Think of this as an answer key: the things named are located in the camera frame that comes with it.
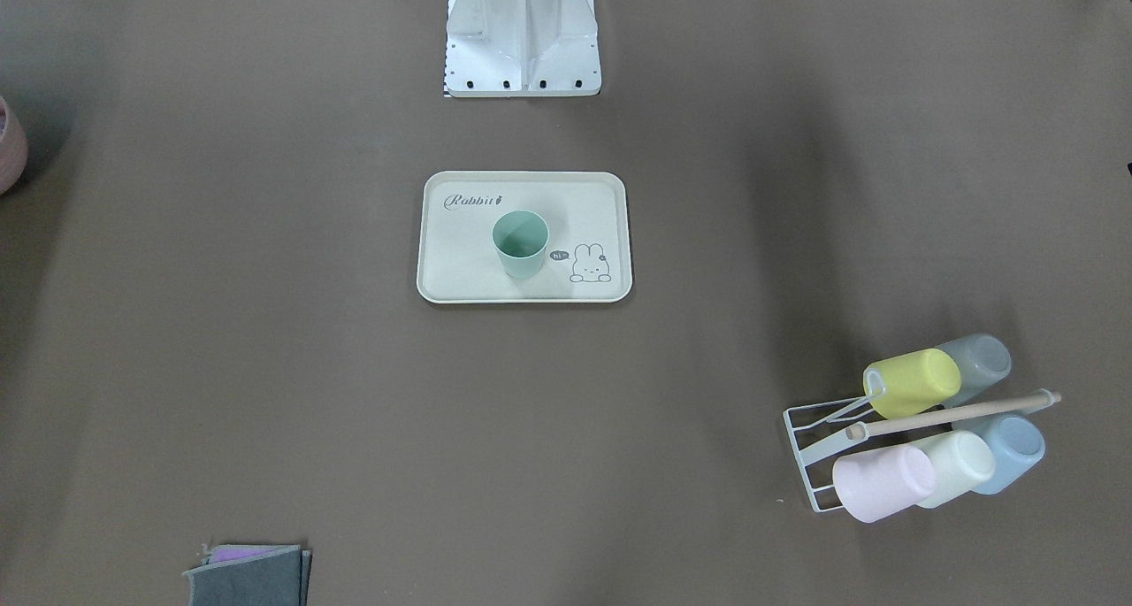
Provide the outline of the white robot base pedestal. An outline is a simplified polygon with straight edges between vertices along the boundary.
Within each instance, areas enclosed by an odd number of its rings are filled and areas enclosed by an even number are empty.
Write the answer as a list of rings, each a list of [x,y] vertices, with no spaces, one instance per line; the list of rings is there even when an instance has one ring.
[[[594,0],[447,0],[441,86],[453,99],[595,96]]]

